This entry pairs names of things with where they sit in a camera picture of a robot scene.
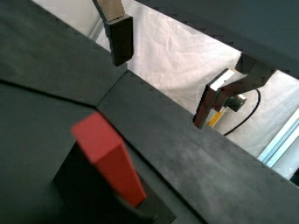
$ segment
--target white fabric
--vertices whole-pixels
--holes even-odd
[[[134,56],[128,69],[194,113],[205,84],[224,68],[233,70],[240,52],[140,3],[122,0],[122,4],[125,14],[134,18]],[[104,32],[97,43],[108,49]],[[299,107],[299,81],[276,72],[260,92],[255,115],[228,135],[255,157]],[[214,126],[220,133],[239,124],[256,105],[256,91],[244,96],[243,109],[237,113],[226,110]]]

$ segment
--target black panel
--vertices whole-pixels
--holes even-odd
[[[296,223],[297,188],[132,73],[97,110],[208,223]]]
[[[136,1],[299,79],[297,1]]]
[[[126,65],[32,1],[1,1],[0,21],[0,80],[97,105]]]

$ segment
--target red rectangular block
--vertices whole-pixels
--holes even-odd
[[[104,116],[96,112],[72,127],[88,161],[125,201],[136,207],[145,199],[125,144]]]

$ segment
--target metal frame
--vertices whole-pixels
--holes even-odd
[[[283,156],[297,137],[299,109],[293,112],[283,128],[276,133],[275,138],[257,156],[259,161],[261,161],[268,167],[273,167],[276,161]]]

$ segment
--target white wall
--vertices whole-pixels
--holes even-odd
[[[32,0],[84,35],[89,35],[98,19],[92,0]]]

